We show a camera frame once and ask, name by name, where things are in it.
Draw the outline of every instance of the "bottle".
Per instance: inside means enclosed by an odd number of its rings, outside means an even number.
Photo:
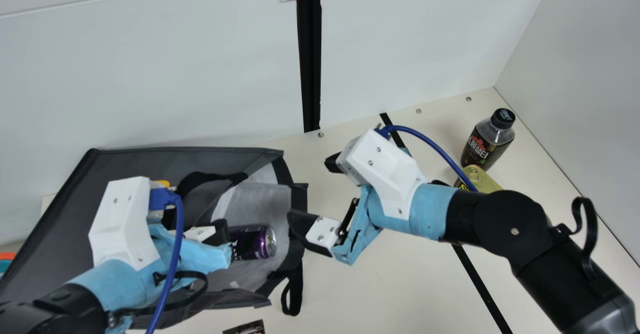
[[[489,168],[503,155],[516,134],[512,126],[516,115],[508,109],[498,109],[491,117],[480,121],[466,141],[460,162],[463,167],[478,165]]]

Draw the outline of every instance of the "black metal strip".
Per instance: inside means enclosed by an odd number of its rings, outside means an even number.
[[[387,113],[382,113],[380,114],[380,119],[382,119],[382,122],[384,122],[385,126],[391,126],[393,125],[393,123],[391,122],[391,119],[389,118],[389,115],[387,115]],[[397,131],[393,131],[391,133],[391,138],[393,139],[393,142],[395,142],[395,145],[398,147],[406,147],[405,143],[402,141],[402,138],[400,137],[400,134],[398,134]]]
[[[391,122],[391,118],[389,118],[389,115],[387,115],[387,113],[380,114],[380,118],[386,126],[393,125],[393,123]],[[403,143],[398,133],[391,133],[391,138],[393,138],[393,141],[398,147],[406,147],[405,143]],[[478,274],[478,271],[474,267],[474,264],[471,263],[471,259],[469,258],[469,255],[467,255],[467,252],[460,245],[451,246],[457,254],[457,258],[460,259],[460,263],[462,263],[462,266],[464,266],[464,269],[469,275],[471,282],[473,282],[473,285],[475,285],[475,289],[478,291],[478,294],[480,294],[480,298],[482,298],[482,301],[484,301],[484,304],[489,310],[489,313],[491,314],[491,316],[493,316],[493,320],[495,321],[496,325],[498,325],[500,332],[502,332],[502,334],[513,334],[511,328],[509,328],[509,324],[507,324],[507,321],[505,320],[505,317],[500,312],[500,309],[498,309],[498,305],[496,305],[496,302],[494,302],[494,298],[491,297],[489,289],[487,289],[487,286],[485,285],[485,283],[483,283],[482,279],[480,278],[480,274]]]
[[[320,128],[320,58],[322,7],[320,0],[297,0],[297,49],[300,59],[304,131]]]

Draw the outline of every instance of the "black strap loop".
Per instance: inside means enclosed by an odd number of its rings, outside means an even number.
[[[247,179],[249,175],[244,172],[236,172],[235,174],[220,175],[220,174],[207,174],[205,172],[194,171],[182,179],[175,189],[175,193],[180,195],[183,199],[189,195],[195,188],[211,181],[228,180],[231,184],[224,189],[224,192],[240,184],[243,180]],[[201,213],[194,221],[194,226],[198,226],[199,221],[205,213]],[[162,217],[162,225],[167,229],[174,229],[176,227],[176,211],[174,209],[165,210]]]
[[[280,303],[282,304],[282,312],[286,315],[296,316],[300,314],[302,307],[302,288],[304,287],[302,275],[302,261],[291,271],[288,276],[288,283],[282,290]],[[289,304],[287,305],[287,295],[289,295]]]
[[[179,300],[176,302],[170,302],[169,304],[165,305],[164,311],[181,309],[182,307],[192,304],[193,302],[195,302],[195,300],[197,300],[204,293],[206,293],[207,288],[209,287],[209,280],[207,279],[207,276],[199,271],[192,271],[192,270],[178,271],[175,273],[174,278],[175,279],[185,279],[185,278],[200,279],[204,282],[204,285],[198,291],[193,293],[193,295],[190,295],[187,299]],[[121,316],[129,316],[129,315],[135,315],[135,316],[151,315],[154,313],[155,310],[156,310],[155,306],[144,307],[142,309],[125,308],[125,309],[115,310],[114,312],[112,312],[112,315],[115,316],[116,318]]]
[[[594,279],[594,266],[592,264],[591,254],[598,240],[598,216],[594,204],[586,197],[576,197],[571,203],[571,212],[576,223],[576,230],[572,234],[578,233],[583,228],[582,213],[580,208],[584,206],[584,213],[587,218],[587,237],[584,241],[582,253],[580,254],[580,263],[582,270],[587,279]]]
[[[193,189],[201,186],[204,183],[210,183],[211,181],[228,180],[231,181],[231,186],[240,184],[243,180],[249,177],[244,172],[236,172],[235,174],[220,175],[220,174],[207,174],[205,172],[195,171],[185,176],[184,179],[178,184],[175,189],[175,193],[184,198],[192,192]]]

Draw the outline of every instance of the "black strap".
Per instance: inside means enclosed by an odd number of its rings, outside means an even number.
[[[174,279],[185,279],[185,278],[200,279],[204,282],[204,285],[198,291],[196,291],[193,295],[190,295],[187,299],[179,300],[176,302],[170,302],[169,304],[165,305],[163,312],[186,307],[192,304],[193,302],[195,302],[195,300],[201,297],[204,293],[206,293],[209,287],[209,280],[207,279],[207,276],[205,274],[199,271],[192,271],[192,270],[178,271],[175,273]],[[155,310],[156,310],[155,306],[144,307],[142,309],[125,308],[125,309],[118,309],[116,311],[113,311],[112,315],[115,317],[129,316],[129,315],[135,315],[135,316],[151,315],[154,313]]]
[[[580,263],[587,279],[594,279],[594,266],[592,263],[592,251],[598,240],[598,217],[594,204],[586,197],[576,197],[571,203],[571,213],[575,219],[576,229],[571,234],[578,233],[583,228],[583,215],[580,208],[584,206],[584,215],[587,218],[587,237],[580,254]]]
[[[282,290],[280,303],[282,304],[282,312],[286,315],[296,316],[300,314],[302,307],[302,288],[304,287],[302,275],[302,260],[297,264],[294,270],[288,275],[288,283]]]
[[[240,184],[243,180],[247,179],[249,175],[244,172],[236,172],[235,174],[220,175],[220,174],[207,174],[205,172],[194,171],[185,176],[184,179],[178,184],[175,189],[175,193],[180,195],[183,199],[192,192],[193,189],[201,186],[204,183],[210,183],[211,181],[228,180],[231,181],[231,186]]]
[[[294,270],[302,270],[302,267],[298,269],[298,265],[302,262],[302,256],[305,254],[305,246],[302,241],[298,240],[294,236],[290,236],[288,242],[288,253],[282,261],[282,264],[278,268],[270,273],[267,281],[255,292],[269,297],[272,291],[284,280],[285,278],[291,278]]]
[[[219,180],[231,181],[231,184],[224,189],[225,191],[227,191],[229,188],[240,184],[243,180],[247,179],[247,177],[249,177],[249,175],[244,172],[236,172],[235,174],[229,175],[220,175],[194,171],[185,176],[184,179],[182,179],[182,181],[176,187],[175,193],[180,195],[180,197],[184,199],[198,186],[201,186],[205,183],[210,183],[211,181]],[[200,216],[196,218],[196,220],[194,221],[194,225],[197,225],[202,215],[204,215],[204,213],[200,214]],[[164,225],[164,227],[166,227],[167,229],[174,229],[176,227],[176,211],[174,209],[164,211],[164,216],[162,217],[162,225]]]

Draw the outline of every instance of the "bag handle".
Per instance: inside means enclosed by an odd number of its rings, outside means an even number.
[[[247,179],[249,175],[244,172],[236,172],[234,174],[229,175],[221,175],[221,174],[207,174],[205,172],[194,171],[182,179],[178,186],[175,189],[175,193],[180,195],[182,199],[184,199],[189,193],[191,193],[195,188],[201,186],[202,184],[210,183],[212,181],[220,181],[220,180],[228,180],[231,181],[231,184],[224,189],[226,192],[233,186],[240,184],[242,181]],[[197,224],[201,219],[202,214],[196,218],[194,224]],[[167,230],[174,229],[176,227],[176,211],[165,210],[164,217],[162,218],[162,225],[167,228]]]

